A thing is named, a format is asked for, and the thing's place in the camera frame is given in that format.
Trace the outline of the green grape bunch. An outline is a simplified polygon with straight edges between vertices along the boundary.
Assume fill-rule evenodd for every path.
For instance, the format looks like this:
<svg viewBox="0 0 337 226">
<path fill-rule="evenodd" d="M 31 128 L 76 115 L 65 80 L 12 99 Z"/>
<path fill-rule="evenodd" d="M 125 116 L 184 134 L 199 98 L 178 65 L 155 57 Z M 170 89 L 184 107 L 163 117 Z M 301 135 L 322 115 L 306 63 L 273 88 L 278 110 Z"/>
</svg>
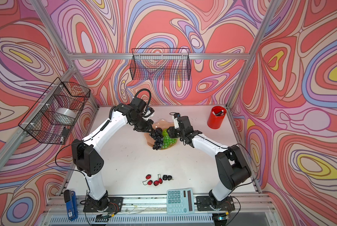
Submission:
<svg viewBox="0 0 337 226">
<path fill-rule="evenodd" d="M 161 149 L 168 149 L 174 146 L 177 143 L 178 138 L 164 138 L 163 137 L 163 145 Z"/>
</svg>

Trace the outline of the pink scalloped fruit bowl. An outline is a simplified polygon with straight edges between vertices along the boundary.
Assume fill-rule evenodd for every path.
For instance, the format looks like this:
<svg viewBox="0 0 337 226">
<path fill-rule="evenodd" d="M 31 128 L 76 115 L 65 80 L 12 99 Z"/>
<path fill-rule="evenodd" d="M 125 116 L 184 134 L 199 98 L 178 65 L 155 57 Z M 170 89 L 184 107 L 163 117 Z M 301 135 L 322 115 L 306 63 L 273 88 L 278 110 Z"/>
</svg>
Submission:
<svg viewBox="0 0 337 226">
<path fill-rule="evenodd" d="M 167 122 L 166 120 L 159 120 L 152 125 L 152 133 L 145 133 L 144 136 L 147 141 L 147 145 L 153 150 L 165 150 L 171 148 L 177 144 L 177 138 L 171 138 L 168 135 L 167 129 L 174 127 L 173 122 Z"/>
</svg>

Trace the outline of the black grape bunch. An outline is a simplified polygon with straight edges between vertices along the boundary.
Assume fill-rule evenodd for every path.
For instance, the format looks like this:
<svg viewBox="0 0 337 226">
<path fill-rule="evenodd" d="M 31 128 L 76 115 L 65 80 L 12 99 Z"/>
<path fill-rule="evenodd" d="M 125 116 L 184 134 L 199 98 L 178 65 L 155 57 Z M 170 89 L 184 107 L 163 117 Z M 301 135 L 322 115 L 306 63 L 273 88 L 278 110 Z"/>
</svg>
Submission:
<svg viewBox="0 0 337 226">
<path fill-rule="evenodd" d="M 152 129 L 150 137 L 154 139 L 153 150 L 160 150 L 163 145 L 163 130 L 161 128 Z"/>
</svg>

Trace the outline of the black berries pair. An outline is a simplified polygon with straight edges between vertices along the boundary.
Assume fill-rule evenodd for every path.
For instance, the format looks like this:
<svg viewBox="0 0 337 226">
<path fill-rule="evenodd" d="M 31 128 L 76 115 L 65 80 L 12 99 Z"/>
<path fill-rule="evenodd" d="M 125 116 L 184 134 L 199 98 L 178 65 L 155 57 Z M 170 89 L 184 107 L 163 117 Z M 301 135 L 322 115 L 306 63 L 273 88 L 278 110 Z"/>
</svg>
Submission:
<svg viewBox="0 0 337 226">
<path fill-rule="evenodd" d="M 171 181 L 171 180 L 173 180 L 173 177 L 171 175 L 163 175 L 162 180 L 163 181 L 167 181 L 167 180 Z"/>
</svg>

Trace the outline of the green bumpy round fruit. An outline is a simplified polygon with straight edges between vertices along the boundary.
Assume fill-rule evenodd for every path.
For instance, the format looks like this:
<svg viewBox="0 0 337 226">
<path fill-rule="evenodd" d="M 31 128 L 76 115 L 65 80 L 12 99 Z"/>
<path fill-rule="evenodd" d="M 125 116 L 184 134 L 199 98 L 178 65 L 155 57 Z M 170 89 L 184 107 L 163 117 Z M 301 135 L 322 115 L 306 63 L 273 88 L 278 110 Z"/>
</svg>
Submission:
<svg viewBox="0 0 337 226">
<path fill-rule="evenodd" d="M 169 136 L 169 134 L 167 132 L 167 129 L 164 129 L 163 132 L 162 132 L 162 134 L 163 134 L 164 138 L 170 138 L 170 136 Z"/>
</svg>

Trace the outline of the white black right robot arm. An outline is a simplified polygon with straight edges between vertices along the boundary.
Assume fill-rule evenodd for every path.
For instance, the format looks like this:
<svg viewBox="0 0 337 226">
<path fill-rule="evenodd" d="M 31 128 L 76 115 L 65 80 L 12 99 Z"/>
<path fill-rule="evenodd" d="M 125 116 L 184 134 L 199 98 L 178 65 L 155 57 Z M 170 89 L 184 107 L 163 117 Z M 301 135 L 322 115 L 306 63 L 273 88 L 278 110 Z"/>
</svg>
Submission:
<svg viewBox="0 0 337 226">
<path fill-rule="evenodd" d="M 184 145 L 198 149 L 215 159 L 220 181 L 209 191 L 212 205 L 222 203 L 239 185 L 251 178 L 249 163 L 238 145 L 225 146 L 194 130 L 188 116 L 170 113 L 174 126 L 167 132 L 170 138 L 178 138 Z"/>
</svg>

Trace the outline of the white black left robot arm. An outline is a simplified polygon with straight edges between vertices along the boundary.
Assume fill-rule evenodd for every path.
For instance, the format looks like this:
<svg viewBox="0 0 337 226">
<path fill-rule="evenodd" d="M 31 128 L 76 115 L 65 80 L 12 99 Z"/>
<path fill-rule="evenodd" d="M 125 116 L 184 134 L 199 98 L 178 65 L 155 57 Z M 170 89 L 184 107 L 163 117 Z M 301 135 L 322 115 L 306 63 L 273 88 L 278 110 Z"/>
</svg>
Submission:
<svg viewBox="0 0 337 226">
<path fill-rule="evenodd" d="M 161 142 L 162 133 L 156 134 L 152 127 L 153 108 L 149 107 L 151 91 L 140 89 L 129 104 L 118 104 L 110 109 L 108 118 L 83 140 L 72 142 L 73 163 L 83 173 L 88 187 L 86 202 L 91 203 L 98 211 L 109 205 L 108 192 L 103 184 L 101 170 L 104 166 L 102 151 L 109 139 L 123 126 L 129 124 L 137 132 L 147 133 Z"/>
</svg>

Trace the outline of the red cup holder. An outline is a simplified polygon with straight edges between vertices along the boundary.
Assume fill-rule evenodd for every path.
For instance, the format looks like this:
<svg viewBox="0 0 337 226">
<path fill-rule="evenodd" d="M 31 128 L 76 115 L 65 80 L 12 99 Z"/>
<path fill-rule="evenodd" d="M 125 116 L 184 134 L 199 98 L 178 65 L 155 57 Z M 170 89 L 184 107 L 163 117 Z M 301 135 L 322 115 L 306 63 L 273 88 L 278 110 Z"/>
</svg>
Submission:
<svg viewBox="0 0 337 226">
<path fill-rule="evenodd" d="M 212 129 L 219 129 L 224 121 L 227 110 L 222 106 L 214 106 L 211 109 L 209 118 L 207 121 L 208 127 Z"/>
</svg>

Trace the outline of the red cherries cluster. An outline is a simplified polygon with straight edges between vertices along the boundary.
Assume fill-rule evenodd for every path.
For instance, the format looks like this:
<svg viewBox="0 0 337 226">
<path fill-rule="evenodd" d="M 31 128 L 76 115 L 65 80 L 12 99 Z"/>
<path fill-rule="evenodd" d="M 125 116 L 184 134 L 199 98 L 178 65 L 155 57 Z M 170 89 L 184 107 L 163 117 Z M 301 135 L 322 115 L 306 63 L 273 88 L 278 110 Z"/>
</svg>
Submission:
<svg viewBox="0 0 337 226">
<path fill-rule="evenodd" d="M 158 178 L 156 180 L 152 179 L 151 174 L 147 174 L 145 176 L 145 180 L 142 182 L 144 186 L 151 186 L 151 185 L 158 186 L 158 185 L 161 185 L 162 183 L 163 183 L 163 179 L 160 174 L 158 174 Z"/>
</svg>

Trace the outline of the silver tape roll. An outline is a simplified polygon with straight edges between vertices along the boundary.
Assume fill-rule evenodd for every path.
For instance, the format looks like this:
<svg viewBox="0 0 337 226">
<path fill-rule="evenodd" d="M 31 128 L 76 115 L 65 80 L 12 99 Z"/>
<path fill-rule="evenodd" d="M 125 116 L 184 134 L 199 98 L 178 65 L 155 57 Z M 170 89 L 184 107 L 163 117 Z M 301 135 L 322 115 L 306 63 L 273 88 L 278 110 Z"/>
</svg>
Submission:
<svg viewBox="0 0 337 226">
<path fill-rule="evenodd" d="M 60 125 L 72 125 L 76 119 L 76 113 L 68 108 L 58 108 L 53 119 Z"/>
</svg>

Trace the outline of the teal calculator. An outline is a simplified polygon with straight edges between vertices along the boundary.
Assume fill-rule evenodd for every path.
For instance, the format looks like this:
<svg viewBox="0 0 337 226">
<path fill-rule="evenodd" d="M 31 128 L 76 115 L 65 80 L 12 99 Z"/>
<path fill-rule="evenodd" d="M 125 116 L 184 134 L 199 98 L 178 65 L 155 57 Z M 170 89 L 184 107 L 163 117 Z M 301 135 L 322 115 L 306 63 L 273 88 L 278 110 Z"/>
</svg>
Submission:
<svg viewBox="0 0 337 226">
<path fill-rule="evenodd" d="M 167 191 L 168 215 L 187 215 L 194 212 L 194 196 L 191 188 L 171 189 Z"/>
</svg>

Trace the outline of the blue black handheld tool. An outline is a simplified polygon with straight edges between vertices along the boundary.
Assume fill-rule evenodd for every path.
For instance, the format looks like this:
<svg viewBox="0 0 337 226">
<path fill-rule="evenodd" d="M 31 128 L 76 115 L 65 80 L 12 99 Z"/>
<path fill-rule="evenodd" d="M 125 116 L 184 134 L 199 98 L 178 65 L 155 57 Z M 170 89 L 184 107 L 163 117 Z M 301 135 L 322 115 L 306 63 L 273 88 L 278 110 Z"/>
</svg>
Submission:
<svg viewBox="0 0 337 226">
<path fill-rule="evenodd" d="M 63 195 L 68 219 L 74 221 L 78 217 L 76 194 L 74 191 L 67 189 L 63 192 Z"/>
</svg>

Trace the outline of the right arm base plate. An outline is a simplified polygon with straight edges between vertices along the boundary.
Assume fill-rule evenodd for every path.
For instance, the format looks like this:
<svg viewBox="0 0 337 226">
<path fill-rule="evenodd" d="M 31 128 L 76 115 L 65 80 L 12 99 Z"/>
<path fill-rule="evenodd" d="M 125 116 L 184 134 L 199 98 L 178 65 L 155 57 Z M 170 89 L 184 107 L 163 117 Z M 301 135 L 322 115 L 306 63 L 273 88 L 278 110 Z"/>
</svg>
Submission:
<svg viewBox="0 0 337 226">
<path fill-rule="evenodd" d="M 221 201 L 217 201 L 214 197 L 210 196 L 197 196 L 194 203 L 198 211 L 228 211 L 235 210 L 233 198 L 228 196 Z"/>
</svg>

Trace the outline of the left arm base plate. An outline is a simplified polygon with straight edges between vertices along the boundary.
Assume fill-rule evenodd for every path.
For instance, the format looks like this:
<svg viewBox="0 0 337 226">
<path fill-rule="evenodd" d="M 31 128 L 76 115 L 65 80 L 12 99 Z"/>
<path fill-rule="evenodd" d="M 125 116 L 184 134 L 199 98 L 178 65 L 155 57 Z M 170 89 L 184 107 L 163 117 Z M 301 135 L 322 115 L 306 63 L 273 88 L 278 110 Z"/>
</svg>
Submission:
<svg viewBox="0 0 337 226">
<path fill-rule="evenodd" d="M 102 197 L 100 200 L 94 200 L 92 197 L 87 196 L 84 202 L 83 211 L 85 213 L 118 213 L 122 210 L 123 197 Z"/>
</svg>

